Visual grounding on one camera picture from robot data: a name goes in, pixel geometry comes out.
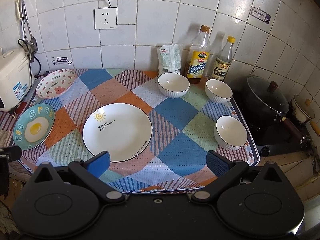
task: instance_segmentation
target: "yellow label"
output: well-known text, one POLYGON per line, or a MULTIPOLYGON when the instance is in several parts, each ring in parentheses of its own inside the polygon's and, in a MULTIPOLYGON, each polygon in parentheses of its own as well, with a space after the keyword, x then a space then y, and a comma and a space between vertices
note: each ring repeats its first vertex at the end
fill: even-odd
POLYGON ((201 78, 209 52, 194 51, 189 63, 187 78, 201 78))
POLYGON ((212 77, 214 79, 223 81, 227 74, 229 66, 230 66, 230 63, 221 62, 216 58, 213 64, 212 77))

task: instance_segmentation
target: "white bowl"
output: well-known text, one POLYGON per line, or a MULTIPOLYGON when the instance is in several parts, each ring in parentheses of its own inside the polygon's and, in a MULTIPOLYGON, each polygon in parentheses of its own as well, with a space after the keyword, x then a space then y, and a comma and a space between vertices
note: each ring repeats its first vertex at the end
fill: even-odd
POLYGON ((188 92, 190 83, 178 73, 167 72, 158 77, 158 87, 166 97, 180 98, 188 92))
POLYGON ((210 101, 214 103, 225 103, 232 98, 231 88, 217 79, 209 79, 205 84, 205 93, 210 101))
POLYGON ((248 141, 247 130, 243 124, 229 115, 218 118, 213 133, 217 143, 227 150, 240 149, 248 141))

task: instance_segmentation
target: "white plate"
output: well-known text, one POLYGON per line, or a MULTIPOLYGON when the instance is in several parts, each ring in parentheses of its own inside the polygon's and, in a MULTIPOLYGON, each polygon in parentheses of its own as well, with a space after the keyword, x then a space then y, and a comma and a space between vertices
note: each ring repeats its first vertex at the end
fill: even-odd
POLYGON ((83 141, 89 152, 110 153, 111 162, 130 160, 148 146, 152 135, 149 117, 136 106, 114 103, 93 112, 84 124, 83 141))
POLYGON ((56 70, 42 79, 36 88, 36 95, 52 99, 63 95, 72 86, 76 74, 71 69, 56 70))

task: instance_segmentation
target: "rice cooker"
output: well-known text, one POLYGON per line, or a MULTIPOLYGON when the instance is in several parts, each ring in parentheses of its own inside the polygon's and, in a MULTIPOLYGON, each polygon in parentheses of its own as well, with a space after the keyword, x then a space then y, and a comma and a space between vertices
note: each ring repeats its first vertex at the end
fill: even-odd
POLYGON ((0 111, 17 107, 29 92, 35 77, 31 75, 28 56, 23 48, 0 56, 0 111))

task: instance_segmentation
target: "bottle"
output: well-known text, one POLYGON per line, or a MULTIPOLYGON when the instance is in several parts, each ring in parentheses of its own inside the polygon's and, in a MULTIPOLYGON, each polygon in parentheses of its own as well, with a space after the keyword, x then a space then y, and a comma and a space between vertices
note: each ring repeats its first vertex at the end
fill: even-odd
POLYGON ((209 31, 210 27, 202 25, 199 34, 191 41, 184 71, 190 84, 198 84, 202 77, 210 52, 209 31))
POLYGON ((212 78, 223 81, 229 66, 232 61, 232 45, 235 43, 236 39, 232 36, 228 36, 227 43, 222 50, 218 53, 214 63, 212 78))

